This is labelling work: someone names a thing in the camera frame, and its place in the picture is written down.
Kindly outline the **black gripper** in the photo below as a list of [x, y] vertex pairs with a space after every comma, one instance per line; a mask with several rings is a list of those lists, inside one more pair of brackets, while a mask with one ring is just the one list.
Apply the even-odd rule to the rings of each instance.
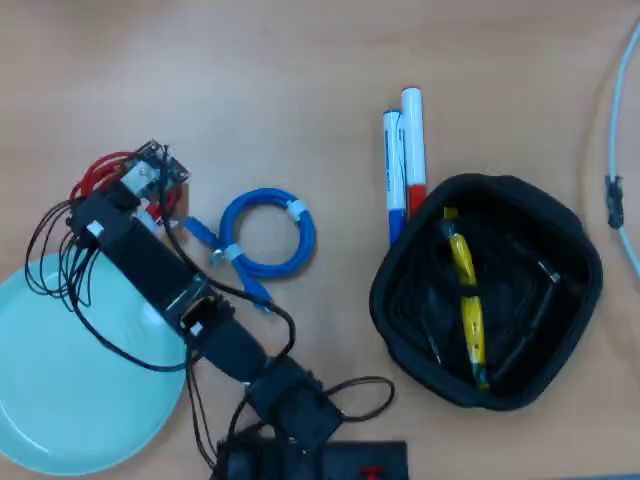
[[129, 233], [132, 213], [140, 206], [138, 196], [121, 182], [95, 191], [72, 208], [71, 231], [79, 236], [88, 233], [100, 245], [111, 245]]

